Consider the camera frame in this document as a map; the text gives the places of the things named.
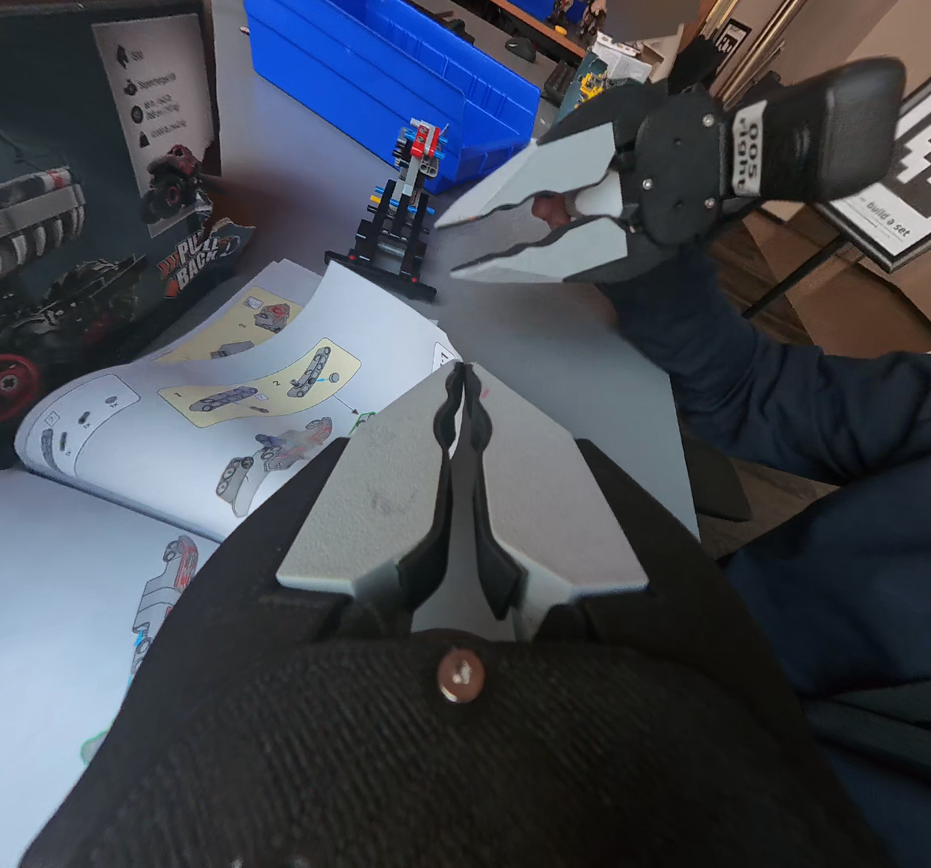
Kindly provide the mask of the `lego instruction booklet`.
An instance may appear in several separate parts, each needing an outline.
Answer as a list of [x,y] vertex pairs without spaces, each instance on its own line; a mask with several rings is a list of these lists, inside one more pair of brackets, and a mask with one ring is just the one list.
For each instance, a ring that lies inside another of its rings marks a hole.
[[2,781],[70,787],[219,544],[458,359],[349,270],[280,261],[168,350],[41,401],[2,471]]

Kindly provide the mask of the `wooden table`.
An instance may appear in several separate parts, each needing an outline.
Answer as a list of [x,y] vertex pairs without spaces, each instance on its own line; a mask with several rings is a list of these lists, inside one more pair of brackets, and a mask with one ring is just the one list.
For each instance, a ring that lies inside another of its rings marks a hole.
[[519,32],[533,40],[548,55],[554,55],[556,60],[578,65],[586,56],[587,48],[580,46],[568,35],[557,32],[555,27],[540,21],[510,1],[484,1],[508,16],[516,23]]

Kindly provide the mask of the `person's right forearm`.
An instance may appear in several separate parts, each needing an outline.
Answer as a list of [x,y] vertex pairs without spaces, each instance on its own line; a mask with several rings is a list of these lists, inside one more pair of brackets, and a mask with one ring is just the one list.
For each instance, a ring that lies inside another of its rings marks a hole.
[[777,342],[729,304],[700,247],[600,291],[689,427],[725,454],[834,486],[895,477],[929,491],[928,354]]

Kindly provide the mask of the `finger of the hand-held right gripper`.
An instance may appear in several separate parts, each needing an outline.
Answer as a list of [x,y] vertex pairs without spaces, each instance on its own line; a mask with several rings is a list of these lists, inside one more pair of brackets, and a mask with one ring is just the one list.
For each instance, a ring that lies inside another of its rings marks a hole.
[[626,232],[611,218],[573,222],[533,244],[452,268],[456,280],[480,284],[556,284],[627,257]]
[[529,145],[484,177],[436,218],[448,229],[487,218],[541,194],[566,195],[599,184],[615,154],[613,125],[602,123]]

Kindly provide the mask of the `black lego chassis assembly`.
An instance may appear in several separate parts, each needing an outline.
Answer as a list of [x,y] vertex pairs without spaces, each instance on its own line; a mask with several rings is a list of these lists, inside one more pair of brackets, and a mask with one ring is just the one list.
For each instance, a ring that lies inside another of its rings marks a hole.
[[446,144],[444,128],[414,118],[402,126],[392,150],[397,175],[373,190],[354,246],[343,254],[327,251],[325,262],[408,300],[434,301],[436,289],[422,279],[425,225],[435,214],[426,187],[436,179]]

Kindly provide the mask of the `box with yellow vehicle picture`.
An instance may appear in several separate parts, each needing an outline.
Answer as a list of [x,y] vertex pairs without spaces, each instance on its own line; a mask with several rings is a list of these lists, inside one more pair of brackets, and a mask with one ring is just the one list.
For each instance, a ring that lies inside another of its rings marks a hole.
[[613,85],[624,82],[645,83],[652,71],[651,64],[622,51],[590,48],[569,84],[557,117],[564,117],[581,103]]

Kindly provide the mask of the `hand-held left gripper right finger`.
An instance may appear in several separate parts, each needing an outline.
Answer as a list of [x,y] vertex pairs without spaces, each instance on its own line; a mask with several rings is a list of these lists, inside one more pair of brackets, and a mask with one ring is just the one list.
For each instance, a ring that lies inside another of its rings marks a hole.
[[555,606],[645,592],[648,575],[574,436],[479,364],[467,366],[465,398],[477,566],[495,618],[534,639]]

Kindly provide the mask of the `framed black and white sign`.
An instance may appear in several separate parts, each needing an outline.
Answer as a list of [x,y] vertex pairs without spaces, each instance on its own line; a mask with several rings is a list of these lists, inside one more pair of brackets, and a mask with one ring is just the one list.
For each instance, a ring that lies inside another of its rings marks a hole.
[[885,177],[814,210],[883,272],[895,272],[929,251],[929,80],[902,102]]

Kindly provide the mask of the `person's dark blue clothing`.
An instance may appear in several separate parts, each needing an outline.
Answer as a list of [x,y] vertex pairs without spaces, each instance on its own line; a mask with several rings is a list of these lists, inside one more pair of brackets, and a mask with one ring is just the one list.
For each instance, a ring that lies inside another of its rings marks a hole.
[[929,467],[838,484],[725,571],[896,866],[930,862]]

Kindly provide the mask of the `large blue plastic bin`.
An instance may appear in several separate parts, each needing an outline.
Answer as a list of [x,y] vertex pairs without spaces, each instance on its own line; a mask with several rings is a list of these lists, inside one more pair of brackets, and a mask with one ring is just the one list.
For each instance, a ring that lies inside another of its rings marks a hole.
[[254,70],[389,164],[410,119],[441,130],[435,194],[530,141],[539,89],[402,0],[244,0]]

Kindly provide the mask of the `lego set cardboard box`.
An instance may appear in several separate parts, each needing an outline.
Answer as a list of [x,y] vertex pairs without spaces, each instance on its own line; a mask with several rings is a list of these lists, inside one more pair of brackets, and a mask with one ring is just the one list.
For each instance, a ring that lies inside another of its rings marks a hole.
[[2,466],[51,391],[231,277],[211,0],[1,0]]

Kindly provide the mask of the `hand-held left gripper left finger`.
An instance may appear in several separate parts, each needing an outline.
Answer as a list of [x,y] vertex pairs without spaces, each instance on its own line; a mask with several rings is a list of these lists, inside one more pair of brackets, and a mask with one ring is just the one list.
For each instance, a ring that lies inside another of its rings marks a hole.
[[355,430],[276,572],[293,590],[413,614],[448,565],[465,367],[451,361]]

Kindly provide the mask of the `person's right hand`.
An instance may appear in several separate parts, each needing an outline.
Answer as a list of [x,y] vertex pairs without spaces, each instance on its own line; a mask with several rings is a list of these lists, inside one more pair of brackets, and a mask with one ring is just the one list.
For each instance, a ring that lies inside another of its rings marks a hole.
[[555,232],[576,222],[576,218],[570,212],[571,208],[563,194],[538,195],[532,201],[531,213]]

